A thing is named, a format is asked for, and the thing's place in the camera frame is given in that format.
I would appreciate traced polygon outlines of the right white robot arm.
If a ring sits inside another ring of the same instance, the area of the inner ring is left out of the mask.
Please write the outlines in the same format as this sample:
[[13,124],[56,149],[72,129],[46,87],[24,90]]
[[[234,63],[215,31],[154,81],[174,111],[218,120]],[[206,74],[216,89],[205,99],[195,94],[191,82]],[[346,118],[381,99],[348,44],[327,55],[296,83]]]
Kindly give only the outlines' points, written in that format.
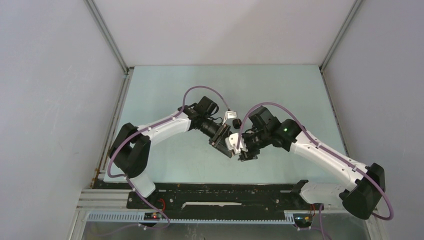
[[290,118],[279,121],[267,105],[257,104],[243,119],[232,121],[239,132],[230,137],[233,142],[228,148],[239,155],[239,160],[253,160],[267,146],[282,148],[311,161],[338,180],[338,183],[302,183],[290,196],[295,208],[324,204],[344,208],[362,220],[375,216],[388,221],[394,217],[383,167],[377,163],[366,165],[329,147],[281,105],[279,108]]

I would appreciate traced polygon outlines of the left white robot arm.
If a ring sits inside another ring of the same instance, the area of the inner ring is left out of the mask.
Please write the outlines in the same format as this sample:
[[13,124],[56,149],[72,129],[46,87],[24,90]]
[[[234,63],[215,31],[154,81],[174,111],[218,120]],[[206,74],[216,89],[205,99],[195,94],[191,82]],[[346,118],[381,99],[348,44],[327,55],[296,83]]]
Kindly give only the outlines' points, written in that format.
[[184,105],[172,115],[152,124],[135,126],[124,124],[112,143],[108,156],[118,167],[131,188],[139,193],[138,201],[145,208],[153,208],[158,202],[156,186],[146,172],[150,148],[172,136],[190,130],[206,135],[208,143],[220,153],[231,158],[233,153],[226,145],[231,135],[230,126],[217,123],[213,118],[219,110],[217,103],[203,96],[198,103]]

